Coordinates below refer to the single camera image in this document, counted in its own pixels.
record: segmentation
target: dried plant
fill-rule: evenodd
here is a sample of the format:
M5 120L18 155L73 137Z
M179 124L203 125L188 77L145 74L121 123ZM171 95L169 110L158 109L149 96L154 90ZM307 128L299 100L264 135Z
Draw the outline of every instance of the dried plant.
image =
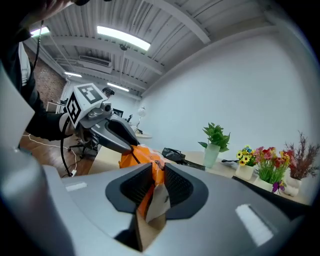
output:
M290 167L290 176L293 179L301 180L311 175L312 177L316 176L316 171L320 170L320 166L313 166L315 158L319 153L320 145L309 144L307 147L307 138L304 137L302 132L300 134L300 145L298 148L295 148L294 144L287 144L285 146L288 150L294 152L293 158L291 160Z

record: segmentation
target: floor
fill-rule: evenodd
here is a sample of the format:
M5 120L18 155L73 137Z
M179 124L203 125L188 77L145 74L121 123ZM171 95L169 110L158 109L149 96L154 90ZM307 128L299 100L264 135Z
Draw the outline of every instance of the floor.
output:
M20 141L20 147L22 149L31 151L32 155L38 160L40 164L53 166L57 169L60 177L67 177L65 176L67 174L67 171L63 164L60 153L60 140L49 141L47 139L34 137L33 135L30 135L30 138L43 144L58 146L53 147L42 145L34 141L31 141L28 136L23 136ZM72 135L64 139L63 144L66 148L72 145L76 145L78 143L76 139L77 137L75 135ZM72 150L76 154L77 160L76 176L87 175L91 168L91 165L94 162L96 153L93 150L88 150L85 153L85 157L83 159L80 159L79 156L81 155L82 147L72 148ZM75 168L75 155L72 153L72 151L68 152L67 149L64 149L63 151L66 164L68 166L71 165L69 167L69 171L71 172Z

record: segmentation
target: ceiling light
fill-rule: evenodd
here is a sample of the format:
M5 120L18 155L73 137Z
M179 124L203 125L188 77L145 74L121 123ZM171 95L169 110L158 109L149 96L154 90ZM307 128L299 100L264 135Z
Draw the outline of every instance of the ceiling light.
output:
M124 90L124 91L126 91L126 92L129 92L128 89L123 88L123 87L121 87L121 86L119 86L119 85L115 85L115 84L109 83L109 82L107 82L106 84L107 84L108 86L113 86L113 87L118 88L118 89L120 89L120 90Z
M75 73L70 73L70 72L64 72L66 75L69 75L69 76L75 76L75 77L79 77L79 78L82 78L82 75L80 74L75 74Z
M97 26L96 29L97 29L98 34L103 34L103 35L110 36L113 38L121 39L121 40L126 41L130 44L138 46L146 51L150 47L150 43L143 41L140 38L137 38L133 35L121 32L119 30L115 30L112 28L104 27L104 26Z
M49 33L50 31L49 31L49 29L46 27L46 26L44 26L43 28L42 28L42 30L41 30L41 35L43 35L43 34L46 34L46 33ZM33 37L36 37L36 36L39 36L39 34L40 34L40 28L39 29L37 29L37 30L34 30L34 31L32 31L32 32L30 32L31 34L32 34L32 38Z

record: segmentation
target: brick wall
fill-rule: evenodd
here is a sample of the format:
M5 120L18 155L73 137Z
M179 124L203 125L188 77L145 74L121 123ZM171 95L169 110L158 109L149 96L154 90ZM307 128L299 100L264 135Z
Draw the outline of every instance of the brick wall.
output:
M26 45L24 45L24 49L30 61L33 63L35 61L36 54ZM47 107L48 101L60 100L66 80L64 80L57 72L44 63L39 57L34 70L34 78L36 89L40 94L41 100L43 101L44 108Z

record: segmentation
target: air conditioner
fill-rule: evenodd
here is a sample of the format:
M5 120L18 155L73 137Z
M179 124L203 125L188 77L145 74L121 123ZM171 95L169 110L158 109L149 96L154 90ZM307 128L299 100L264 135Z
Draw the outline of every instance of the air conditioner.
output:
M112 63L104 59L80 55L77 62L88 69L98 70L108 74L112 72Z

